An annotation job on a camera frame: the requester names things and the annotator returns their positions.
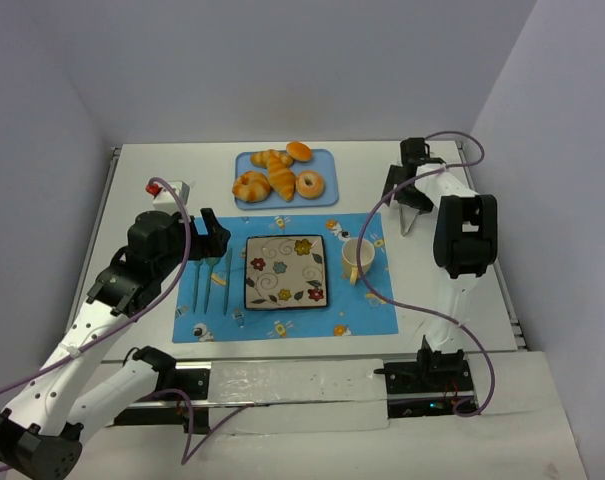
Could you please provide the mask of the long striped croissant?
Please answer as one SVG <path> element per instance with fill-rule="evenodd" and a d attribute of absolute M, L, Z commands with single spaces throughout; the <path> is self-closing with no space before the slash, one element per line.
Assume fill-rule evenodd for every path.
<path fill-rule="evenodd" d="M 295 193 L 296 176 L 275 154 L 266 161 L 267 180 L 276 193 L 286 202 L 290 202 Z"/>

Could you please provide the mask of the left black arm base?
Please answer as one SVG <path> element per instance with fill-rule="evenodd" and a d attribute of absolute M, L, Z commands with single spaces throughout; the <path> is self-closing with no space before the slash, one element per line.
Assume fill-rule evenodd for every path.
<path fill-rule="evenodd" d="M 160 387 L 127 407 L 114 420 L 113 426 L 180 426 L 188 432 L 187 402 L 176 393 L 161 390 L 177 389 L 191 401 L 208 399 L 210 370 L 208 368 L 176 369 L 162 380 Z"/>

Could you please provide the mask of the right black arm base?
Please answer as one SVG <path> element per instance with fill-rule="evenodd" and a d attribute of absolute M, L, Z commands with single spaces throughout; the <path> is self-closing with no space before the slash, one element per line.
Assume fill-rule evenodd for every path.
<path fill-rule="evenodd" d="M 384 361 L 374 374 L 385 381 L 391 419 L 471 414 L 477 408 L 468 361 L 423 346 L 415 360 Z"/>

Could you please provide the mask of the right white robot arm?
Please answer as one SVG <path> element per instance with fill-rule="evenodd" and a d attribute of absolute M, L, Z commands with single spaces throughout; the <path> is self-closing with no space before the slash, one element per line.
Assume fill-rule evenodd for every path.
<path fill-rule="evenodd" d="M 465 186 L 453 169 L 430 154 L 424 138 L 408 138 L 400 142 L 400 163 L 389 167 L 382 192 L 385 204 L 437 213 L 433 258 L 442 280 L 425 341 L 443 354 L 463 348 L 472 293 L 498 250 L 496 198 Z"/>

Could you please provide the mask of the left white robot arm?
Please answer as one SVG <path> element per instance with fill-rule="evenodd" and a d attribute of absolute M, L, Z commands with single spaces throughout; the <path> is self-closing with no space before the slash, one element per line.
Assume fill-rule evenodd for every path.
<path fill-rule="evenodd" d="M 98 275 L 37 377 L 21 382 L 21 392 L 0 410 L 0 462 L 30 479 L 64 479 L 89 439 L 131 404 L 185 394 L 175 359 L 150 346 L 88 393 L 82 390 L 118 338 L 163 301 L 162 283 L 172 272 L 226 253 L 230 232 L 212 209 L 202 209 L 201 217 L 205 234 L 179 213 L 136 217 L 126 245 Z"/>

